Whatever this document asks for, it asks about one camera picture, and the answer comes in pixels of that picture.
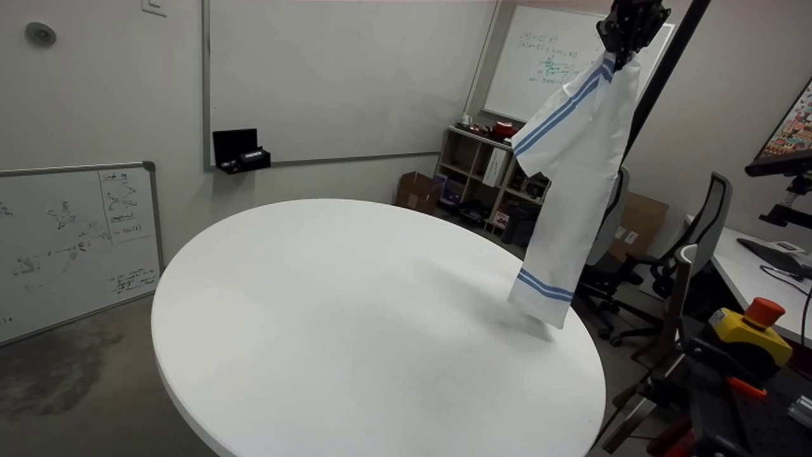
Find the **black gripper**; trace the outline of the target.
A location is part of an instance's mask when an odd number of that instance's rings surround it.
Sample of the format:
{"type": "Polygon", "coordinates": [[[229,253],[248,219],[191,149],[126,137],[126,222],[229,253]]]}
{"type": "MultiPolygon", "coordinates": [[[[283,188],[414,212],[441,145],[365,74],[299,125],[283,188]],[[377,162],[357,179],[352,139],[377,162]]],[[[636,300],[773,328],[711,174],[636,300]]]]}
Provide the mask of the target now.
{"type": "Polygon", "coordinates": [[[612,0],[596,31],[608,52],[636,52],[659,33],[668,17],[669,7],[661,0],[612,0]]]}

